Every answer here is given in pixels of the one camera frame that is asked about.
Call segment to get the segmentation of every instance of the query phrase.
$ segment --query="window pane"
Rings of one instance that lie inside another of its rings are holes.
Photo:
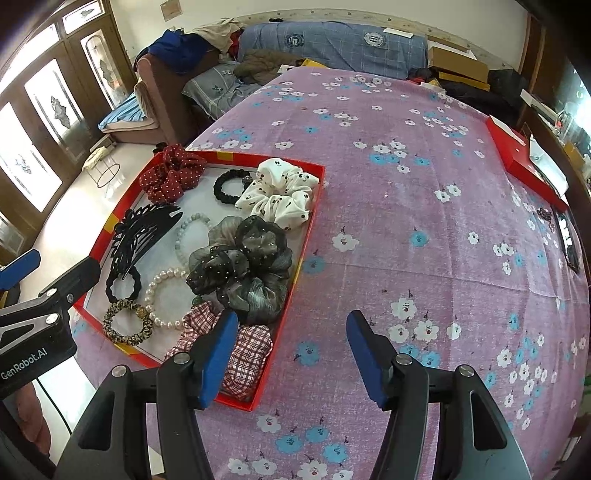
[[[0,80],[0,93],[2,93],[16,76],[27,68],[33,60],[39,57],[39,55],[45,52],[48,48],[55,45],[59,39],[60,37],[57,34],[56,26],[53,24],[29,40],[14,57],[4,77]]]
[[[89,22],[103,13],[103,7],[98,0],[77,8],[63,17],[66,34],[72,33],[78,27]]]
[[[92,135],[57,60],[52,60],[31,77],[25,90],[53,139],[74,162],[83,160]]]
[[[128,92],[125,89],[119,70],[115,66],[113,56],[105,40],[102,30],[97,30],[88,37],[80,40],[86,59],[90,68],[99,82],[100,89],[111,108],[115,108],[127,98]]]
[[[40,212],[61,185],[25,132],[12,105],[0,110],[0,167]]]
[[[25,236],[0,213],[0,245],[14,255],[21,253]]]

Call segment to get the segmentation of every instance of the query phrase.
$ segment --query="blue cloth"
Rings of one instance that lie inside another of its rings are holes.
[[[195,68],[210,47],[211,45],[196,33],[184,34],[180,30],[166,30],[162,37],[139,52],[135,58],[134,70],[137,72],[138,60],[146,53],[151,53],[172,71],[183,75]]]
[[[146,116],[139,107],[138,99],[135,97],[135,92],[132,92],[123,103],[102,119],[99,123],[99,130],[103,129],[106,125],[114,124],[121,120],[139,122],[145,118]]]
[[[383,27],[343,22],[279,22],[252,25],[240,37],[238,61],[250,48],[268,48],[321,62],[333,69],[406,79],[427,66],[427,42],[384,33]]]

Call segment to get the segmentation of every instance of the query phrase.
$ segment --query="bracelet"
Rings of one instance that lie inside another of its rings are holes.
[[[209,229],[209,218],[203,215],[202,213],[194,213],[191,216],[189,216],[183,223],[181,223],[181,228],[179,228],[177,232],[177,240],[174,243],[174,253],[177,254],[178,262],[185,269],[189,267],[189,260],[183,254],[181,242],[183,240],[187,227],[191,222],[194,222],[195,220],[202,220],[205,226]]]
[[[146,311],[148,312],[148,317],[150,320],[154,322],[155,327],[165,327],[169,329],[176,328],[177,330],[181,330],[183,328],[183,321],[176,320],[175,322],[164,322],[156,315],[156,310],[154,309],[154,296],[156,294],[156,289],[158,285],[160,285],[164,280],[168,278],[187,278],[186,270],[181,270],[180,268],[169,268],[168,270],[162,270],[158,275],[155,275],[150,282],[150,287],[146,290],[145,296],[145,304],[146,304]]]
[[[133,335],[121,335],[119,332],[113,330],[113,317],[123,309],[135,311],[135,314],[142,321],[142,329]],[[117,300],[112,303],[107,309],[103,319],[103,331],[106,337],[113,343],[124,343],[126,345],[135,346],[147,340],[152,335],[154,330],[154,322],[148,315],[148,310],[133,300]]]
[[[229,205],[234,205],[240,198],[240,196],[228,195],[227,193],[222,192],[223,184],[232,179],[242,179],[242,185],[244,187],[243,192],[252,183],[250,172],[247,172],[242,168],[240,170],[228,170],[222,173],[216,180],[216,183],[213,184],[213,195],[220,202]]]
[[[141,281],[141,276],[138,272],[138,269],[135,267],[131,267],[129,269],[129,274],[133,277],[134,279],[134,291],[132,292],[132,294],[126,298],[126,300],[137,300],[139,297],[139,291],[142,289],[142,281]],[[107,294],[107,298],[109,299],[110,303],[116,303],[117,301],[119,301],[119,299],[117,297],[115,297],[115,295],[113,295],[113,283],[115,282],[115,280],[119,278],[119,273],[116,270],[111,270],[109,272],[109,277],[107,278],[107,283],[106,283],[106,289],[105,289],[105,293]]]

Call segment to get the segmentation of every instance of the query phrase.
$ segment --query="purple floral tablecloth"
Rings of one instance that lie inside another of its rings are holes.
[[[587,282],[538,217],[545,201],[506,174],[485,119],[409,82],[302,67],[192,144],[300,158],[327,178],[259,407],[197,414],[217,479],[369,478],[389,414],[349,349],[354,309],[424,365],[474,366],[534,478],[553,466],[583,388]],[[95,384],[131,363],[97,333],[77,340]],[[432,408],[421,478],[437,422]]]

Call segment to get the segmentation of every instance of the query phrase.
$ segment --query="circular logo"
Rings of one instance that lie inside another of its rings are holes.
[[[300,45],[303,45],[303,43],[304,43],[304,36],[300,35],[298,33],[294,33],[293,35],[288,35],[285,38],[285,44],[289,48],[299,47]]]
[[[372,47],[381,47],[384,43],[384,36],[377,32],[368,32],[364,36],[365,43]]]

